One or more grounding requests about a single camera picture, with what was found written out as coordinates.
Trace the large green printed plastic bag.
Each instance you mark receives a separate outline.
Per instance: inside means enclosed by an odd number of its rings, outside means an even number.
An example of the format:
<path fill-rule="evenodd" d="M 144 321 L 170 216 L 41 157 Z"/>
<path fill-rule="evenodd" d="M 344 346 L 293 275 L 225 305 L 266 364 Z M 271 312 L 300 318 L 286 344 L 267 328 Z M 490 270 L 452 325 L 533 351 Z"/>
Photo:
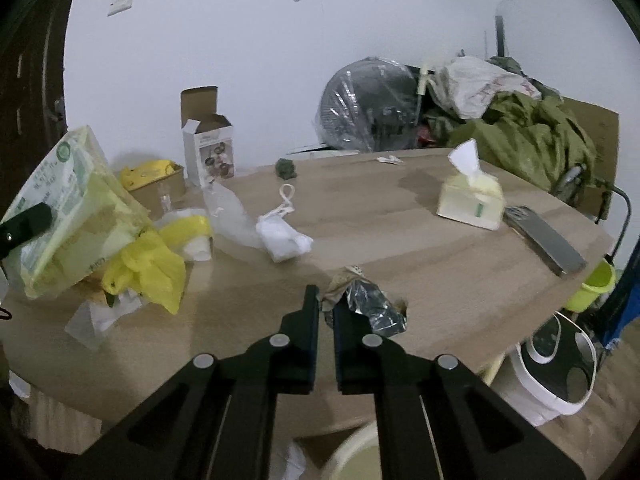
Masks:
<path fill-rule="evenodd" d="M 151 224 L 148 211 L 108 166 L 88 126 L 58 141 L 3 219 L 40 203 L 51 208 L 50 228 L 4 260 L 9 283 L 29 299 L 61 295 L 101 269 Z"/>

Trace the white paper scraps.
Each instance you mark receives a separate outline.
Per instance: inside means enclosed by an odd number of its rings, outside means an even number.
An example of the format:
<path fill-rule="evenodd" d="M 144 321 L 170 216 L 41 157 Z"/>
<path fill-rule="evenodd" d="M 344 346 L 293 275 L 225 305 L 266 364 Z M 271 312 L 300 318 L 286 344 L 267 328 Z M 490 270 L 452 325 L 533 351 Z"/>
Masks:
<path fill-rule="evenodd" d="M 85 348 L 96 351 L 120 318 L 137 312 L 147 303 L 148 300 L 132 289 L 118 295 L 111 307 L 84 301 L 67 322 L 64 332 Z"/>

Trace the yellow plastic bag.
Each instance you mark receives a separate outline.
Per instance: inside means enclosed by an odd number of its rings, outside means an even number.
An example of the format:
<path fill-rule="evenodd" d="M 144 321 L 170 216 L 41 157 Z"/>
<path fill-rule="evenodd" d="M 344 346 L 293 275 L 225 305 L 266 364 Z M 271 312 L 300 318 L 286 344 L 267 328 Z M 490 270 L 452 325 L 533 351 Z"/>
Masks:
<path fill-rule="evenodd" d="M 186 288 L 186 259 L 178 250 L 200 237 L 209 240 L 212 236 L 209 220 L 200 214 L 147 229 L 107 263 L 102 289 L 111 296 L 131 289 L 176 314 Z"/>

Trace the silver foil wrapper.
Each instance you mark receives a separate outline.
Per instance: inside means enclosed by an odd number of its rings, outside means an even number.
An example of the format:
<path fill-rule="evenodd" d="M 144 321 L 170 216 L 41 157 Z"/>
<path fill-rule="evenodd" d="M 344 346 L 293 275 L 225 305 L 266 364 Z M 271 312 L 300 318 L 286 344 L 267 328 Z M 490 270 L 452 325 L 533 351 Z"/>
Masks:
<path fill-rule="evenodd" d="M 321 311 L 330 327 L 333 327 L 334 308 L 343 299 L 349 310 L 369 320 L 375 334 L 390 338 L 405 333 L 408 328 L 405 300 L 391 300 L 377 284 L 364 276 L 360 266 L 345 266 L 339 270 L 320 300 Z"/>

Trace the clear plastic bag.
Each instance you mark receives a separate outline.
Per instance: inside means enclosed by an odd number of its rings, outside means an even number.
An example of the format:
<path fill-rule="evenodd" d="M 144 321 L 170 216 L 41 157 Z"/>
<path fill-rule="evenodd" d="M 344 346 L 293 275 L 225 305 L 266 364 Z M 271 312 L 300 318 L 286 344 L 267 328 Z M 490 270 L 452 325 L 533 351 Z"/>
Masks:
<path fill-rule="evenodd" d="M 238 196 L 217 181 L 202 188 L 202 194 L 209 223 L 216 235 L 240 246 L 264 248 L 256 231 L 256 222 L 246 212 Z"/>

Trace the cream trash bin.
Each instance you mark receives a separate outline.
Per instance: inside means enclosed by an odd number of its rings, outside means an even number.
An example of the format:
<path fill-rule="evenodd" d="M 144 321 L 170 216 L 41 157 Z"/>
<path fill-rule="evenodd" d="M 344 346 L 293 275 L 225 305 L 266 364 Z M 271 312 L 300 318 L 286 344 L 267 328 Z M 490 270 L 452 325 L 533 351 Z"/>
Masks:
<path fill-rule="evenodd" d="M 326 480 L 381 480 L 378 424 L 369 422 L 348 437 L 321 471 Z"/>

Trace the white foot bath machine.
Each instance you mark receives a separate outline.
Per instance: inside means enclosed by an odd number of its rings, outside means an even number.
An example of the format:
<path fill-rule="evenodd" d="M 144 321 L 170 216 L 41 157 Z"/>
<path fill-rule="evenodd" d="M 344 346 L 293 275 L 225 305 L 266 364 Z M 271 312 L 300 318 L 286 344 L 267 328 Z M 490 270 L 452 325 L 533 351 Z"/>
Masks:
<path fill-rule="evenodd" d="M 511 349 L 491 388 L 535 427 L 578 413 L 589 400 L 597 355 L 588 335 L 556 312 Z"/>

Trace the white open carton box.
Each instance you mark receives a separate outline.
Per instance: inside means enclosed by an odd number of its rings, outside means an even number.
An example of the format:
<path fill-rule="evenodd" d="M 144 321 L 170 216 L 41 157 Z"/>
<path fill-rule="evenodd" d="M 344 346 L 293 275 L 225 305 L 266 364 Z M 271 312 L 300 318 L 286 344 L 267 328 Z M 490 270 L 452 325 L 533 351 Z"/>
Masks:
<path fill-rule="evenodd" d="M 181 130 L 186 173 L 202 188 L 235 174 L 233 127 L 217 112 L 218 88 L 186 89 L 181 92 Z"/>

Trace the yellow tissue pack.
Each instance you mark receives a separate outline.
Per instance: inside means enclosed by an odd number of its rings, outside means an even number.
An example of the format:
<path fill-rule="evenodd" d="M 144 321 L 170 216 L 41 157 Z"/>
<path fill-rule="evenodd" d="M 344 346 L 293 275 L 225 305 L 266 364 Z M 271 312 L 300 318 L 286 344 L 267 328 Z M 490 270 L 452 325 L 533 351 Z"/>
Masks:
<path fill-rule="evenodd" d="M 498 179 L 480 168 L 475 139 L 454 148 L 448 159 L 454 174 L 440 189 L 437 214 L 468 226 L 497 231 L 506 200 Z"/>

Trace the small dark green object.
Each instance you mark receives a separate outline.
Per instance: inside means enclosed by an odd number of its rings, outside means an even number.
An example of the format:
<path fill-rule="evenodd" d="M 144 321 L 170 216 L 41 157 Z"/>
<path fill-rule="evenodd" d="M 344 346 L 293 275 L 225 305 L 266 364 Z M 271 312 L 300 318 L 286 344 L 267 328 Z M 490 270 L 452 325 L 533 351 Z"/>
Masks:
<path fill-rule="evenodd" d="M 282 180 L 292 180 L 297 177 L 296 167 L 292 159 L 280 158 L 274 165 L 274 171 L 278 178 Z"/>

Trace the small white wrapper scrap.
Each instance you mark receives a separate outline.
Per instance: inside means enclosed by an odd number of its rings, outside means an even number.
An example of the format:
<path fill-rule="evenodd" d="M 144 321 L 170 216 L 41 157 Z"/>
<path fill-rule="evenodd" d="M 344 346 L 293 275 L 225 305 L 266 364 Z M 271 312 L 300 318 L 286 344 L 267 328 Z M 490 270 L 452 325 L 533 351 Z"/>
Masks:
<path fill-rule="evenodd" d="M 380 156 L 376 160 L 378 162 L 382 162 L 382 164 L 389 164 L 389 165 L 395 165 L 395 166 L 400 166 L 400 165 L 403 165 L 405 163 L 403 160 L 401 160 L 400 158 L 398 158 L 395 155 Z"/>

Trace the olive green clothes pile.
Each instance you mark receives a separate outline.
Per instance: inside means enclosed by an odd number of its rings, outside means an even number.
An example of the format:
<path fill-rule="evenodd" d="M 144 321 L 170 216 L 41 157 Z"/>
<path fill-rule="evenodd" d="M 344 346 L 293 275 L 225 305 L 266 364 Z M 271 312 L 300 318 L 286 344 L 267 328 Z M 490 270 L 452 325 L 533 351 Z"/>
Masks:
<path fill-rule="evenodd" d="M 567 162 L 574 164 L 567 173 L 569 181 L 583 174 L 586 185 L 591 184 L 593 146 L 589 136 L 584 136 L 559 92 L 525 75 L 514 58 L 494 56 L 486 62 L 525 77 L 542 97 L 535 100 L 521 93 L 501 92 L 481 118 L 464 120 L 434 101 L 427 87 L 427 76 L 435 71 L 430 70 L 425 75 L 425 87 L 434 105 L 424 110 L 422 117 L 427 120 L 434 141 L 446 148 L 456 148 L 475 139 L 480 159 L 574 206 L 570 202 L 574 192 L 568 192 L 565 198 L 561 190 L 552 190 L 552 184 Z"/>

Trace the fan wrapped in plastic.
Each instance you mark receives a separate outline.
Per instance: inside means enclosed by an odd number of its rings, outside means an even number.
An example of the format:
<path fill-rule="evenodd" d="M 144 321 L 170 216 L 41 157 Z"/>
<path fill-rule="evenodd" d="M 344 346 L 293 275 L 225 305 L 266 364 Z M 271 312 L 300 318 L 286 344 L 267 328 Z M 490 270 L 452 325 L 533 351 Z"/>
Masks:
<path fill-rule="evenodd" d="M 322 92 L 319 140 L 334 150 L 374 153 L 418 144 L 418 82 L 404 64 L 364 58 L 338 70 Z"/>

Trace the brown cardboard sheet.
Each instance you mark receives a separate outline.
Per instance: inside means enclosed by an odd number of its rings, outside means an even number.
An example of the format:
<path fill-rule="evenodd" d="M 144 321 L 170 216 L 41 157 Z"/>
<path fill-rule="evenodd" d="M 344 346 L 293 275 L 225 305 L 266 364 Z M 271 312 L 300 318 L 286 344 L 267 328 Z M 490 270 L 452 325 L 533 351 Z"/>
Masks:
<path fill-rule="evenodd" d="M 584 136 L 589 136 L 593 146 L 592 181 L 586 185 L 583 174 L 578 174 L 569 181 L 567 173 L 574 164 L 567 162 L 561 169 L 560 176 L 553 181 L 552 190 L 561 190 L 564 197 L 573 191 L 570 202 L 583 214 L 597 217 L 601 207 L 604 213 L 601 219 L 608 218 L 610 203 L 608 197 L 603 199 L 605 185 L 614 184 L 616 180 L 618 162 L 618 134 L 620 133 L 620 115 L 602 106 L 574 100 L 564 96 L 564 106 L 575 117 L 576 124 L 584 130 Z"/>

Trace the white wall switch plate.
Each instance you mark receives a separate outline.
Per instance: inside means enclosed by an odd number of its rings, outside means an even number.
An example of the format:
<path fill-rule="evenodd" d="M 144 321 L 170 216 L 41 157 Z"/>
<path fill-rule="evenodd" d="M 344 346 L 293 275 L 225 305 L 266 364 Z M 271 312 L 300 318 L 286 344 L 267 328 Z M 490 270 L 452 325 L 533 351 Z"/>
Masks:
<path fill-rule="evenodd" d="M 132 8 L 134 0 L 111 0 L 108 6 L 108 16 L 114 16 L 120 12 L 127 11 Z"/>

